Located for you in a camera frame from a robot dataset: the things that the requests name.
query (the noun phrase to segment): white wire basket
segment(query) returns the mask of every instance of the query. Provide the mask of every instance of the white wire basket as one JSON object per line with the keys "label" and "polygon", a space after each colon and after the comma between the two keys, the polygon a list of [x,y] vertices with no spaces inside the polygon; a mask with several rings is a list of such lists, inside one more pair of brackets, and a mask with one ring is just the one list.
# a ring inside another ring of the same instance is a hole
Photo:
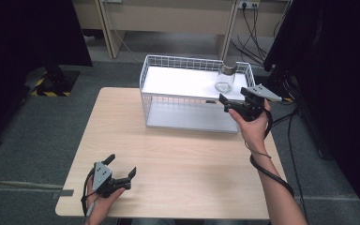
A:
{"label": "white wire basket", "polygon": [[[218,101],[220,60],[147,55],[140,76],[145,125],[237,133],[239,127]],[[237,62],[227,99],[244,100],[241,87],[254,86],[250,64]]]}

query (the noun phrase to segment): glass cup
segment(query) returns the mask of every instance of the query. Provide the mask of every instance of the glass cup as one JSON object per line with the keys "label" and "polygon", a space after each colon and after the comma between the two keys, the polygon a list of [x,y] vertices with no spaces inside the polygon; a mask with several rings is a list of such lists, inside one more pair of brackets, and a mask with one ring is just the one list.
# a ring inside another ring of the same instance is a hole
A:
{"label": "glass cup", "polygon": [[234,62],[224,61],[216,77],[215,88],[221,93],[230,92],[233,89],[237,65]]}

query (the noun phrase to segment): hand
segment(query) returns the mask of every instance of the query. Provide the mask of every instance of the hand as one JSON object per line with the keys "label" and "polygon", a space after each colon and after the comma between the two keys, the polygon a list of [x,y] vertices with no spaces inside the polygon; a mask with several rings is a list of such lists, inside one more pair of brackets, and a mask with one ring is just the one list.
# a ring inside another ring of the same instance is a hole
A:
{"label": "hand", "polygon": [[[264,108],[267,111],[271,109],[267,99],[264,100]],[[229,109],[229,114],[241,128],[242,137],[247,143],[247,146],[255,151],[262,151],[263,149],[263,151],[265,151],[264,133],[268,123],[267,114],[262,112],[257,119],[251,122],[245,121],[242,116],[233,109]]]}
{"label": "hand", "polygon": [[87,208],[89,209],[92,202],[95,202],[95,207],[93,208],[92,214],[85,221],[87,225],[96,225],[100,224],[108,215],[110,211],[111,205],[115,202],[122,193],[124,193],[125,189],[119,188],[117,189],[110,197],[108,198],[99,198],[98,194],[93,193],[93,176],[91,176],[87,181]]}

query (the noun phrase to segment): forearm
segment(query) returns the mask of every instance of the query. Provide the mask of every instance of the forearm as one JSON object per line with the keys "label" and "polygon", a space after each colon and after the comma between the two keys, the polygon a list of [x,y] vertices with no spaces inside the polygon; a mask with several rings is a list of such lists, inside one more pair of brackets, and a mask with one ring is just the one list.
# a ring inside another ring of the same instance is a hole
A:
{"label": "forearm", "polygon": [[[263,147],[259,147],[258,149],[255,149],[255,151],[266,154],[265,148]],[[280,177],[276,167],[269,157],[253,152],[252,156],[258,165],[265,168],[270,173]],[[307,224],[300,208],[289,190],[263,172],[259,171],[259,176],[262,182],[262,188],[272,224]]]}

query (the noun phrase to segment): black cable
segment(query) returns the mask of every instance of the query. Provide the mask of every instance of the black cable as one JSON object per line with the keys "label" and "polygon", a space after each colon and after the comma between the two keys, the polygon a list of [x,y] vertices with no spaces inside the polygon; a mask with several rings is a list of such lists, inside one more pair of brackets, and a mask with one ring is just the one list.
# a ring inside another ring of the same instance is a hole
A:
{"label": "black cable", "polygon": [[262,54],[262,57],[265,57],[265,55],[267,54],[267,52],[265,52],[265,50],[263,50],[260,45],[259,42],[257,40],[257,18],[259,17],[259,10],[254,8],[253,10],[253,30],[254,30],[254,37],[256,39],[256,46],[257,46],[257,50]]}
{"label": "black cable", "polygon": [[263,60],[260,56],[256,55],[255,53],[251,52],[250,50],[248,50],[248,49],[246,48],[246,46],[245,46],[246,44],[242,44],[241,39],[239,38],[239,36],[237,36],[237,37],[238,37],[238,42],[239,42],[239,44],[243,46],[242,51],[243,51],[243,50],[246,50],[248,53],[252,54],[253,56],[259,58],[260,60]]}
{"label": "black cable", "polygon": [[257,60],[256,58],[254,58],[252,55],[250,55],[248,52],[244,52],[241,49],[238,48],[238,46],[235,45],[235,43],[233,43],[232,40],[230,40],[230,43],[234,46],[235,49],[237,49],[239,52],[244,53],[246,56],[248,56],[252,61],[254,61],[255,63],[258,64],[258,66],[262,67],[263,63],[260,62],[259,60]]}
{"label": "black cable", "polygon": [[275,126],[278,125],[279,123],[287,120],[288,118],[290,118],[291,116],[293,116],[294,113],[295,113],[295,112],[291,112],[291,113],[289,113],[289,114],[286,114],[286,115],[284,115],[284,116],[276,119],[276,120],[273,122],[273,127],[275,127]]}
{"label": "black cable", "polygon": [[244,15],[244,19],[245,19],[245,22],[247,24],[247,30],[249,31],[250,36],[251,36],[253,42],[255,43],[256,47],[258,48],[258,52],[261,55],[261,58],[263,59],[262,53],[266,53],[266,52],[262,48],[260,48],[259,43],[257,41],[257,38],[254,35],[257,32],[256,31],[257,30],[256,29],[256,23],[257,23],[256,8],[253,10],[253,12],[254,12],[254,15],[253,15],[254,26],[253,26],[253,30],[251,30],[250,26],[249,26],[249,23],[248,23],[248,20],[247,20],[247,16],[245,14],[245,9],[243,8],[243,10],[242,10],[242,14]]}
{"label": "black cable", "polygon": [[268,122],[267,122],[267,128],[265,129],[264,138],[267,137],[268,133],[271,131],[271,128],[273,127],[273,115],[271,112],[267,111],[264,107],[262,107],[267,114]]}
{"label": "black cable", "polygon": [[246,62],[245,59],[244,59],[244,54],[243,54],[242,52],[240,52],[240,53],[241,53],[241,59],[242,59],[242,61]]}
{"label": "black cable", "polygon": [[250,155],[250,163],[260,172],[264,173],[265,175],[269,176],[270,178],[274,179],[275,181],[279,182],[282,186],[288,189],[289,193],[294,197],[293,188],[286,183],[286,181],[282,180],[279,176],[267,171],[265,168],[261,167],[257,162],[254,160],[254,157]]}
{"label": "black cable", "polygon": [[247,41],[245,42],[245,44],[241,44],[242,45],[242,50],[246,49],[247,48],[247,44],[249,43],[249,40],[250,40],[251,36],[249,36],[247,38]]}
{"label": "black cable", "polygon": [[303,212],[304,212],[304,215],[305,215],[305,218],[306,218],[306,222],[308,224],[308,216],[307,216],[307,209],[306,209],[306,205],[305,205],[305,202],[304,202],[304,195],[303,195],[303,190],[302,190],[302,187],[300,185],[300,179],[299,179],[299,175],[298,175],[298,172],[296,170],[296,163],[294,162],[294,155],[293,155],[293,148],[292,148],[292,142],[291,142],[291,123],[292,123],[292,118],[293,116],[298,112],[298,108],[294,109],[294,111],[292,112],[292,115],[291,115],[291,118],[289,119],[289,126],[288,126],[288,144],[289,144],[289,150],[291,152],[291,159],[292,159],[292,165],[293,165],[293,168],[294,168],[294,174],[295,174],[295,177],[296,177],[296,183],[297,183],[297,187],[299,188],[300,190],[300,202],[303,206]]}
{"label": "black cable", "polygon": [[89,180],[89,178],[95,173],[95,169],[92,168],[92,170],[90,170],[89,174],[87,174],[86,176],[86,180],[84,181],[84,184],[83,184],[83,195],[82,195],[82,198],[81,198],[81,203],[82,203],[82,210],[83,210],[83,214],[86,216],[86,213],[87,213],[87,197],[89,197],[90,195],[92,194],[89,194],[86,196],[86,187],[87,187],[87,181]]}

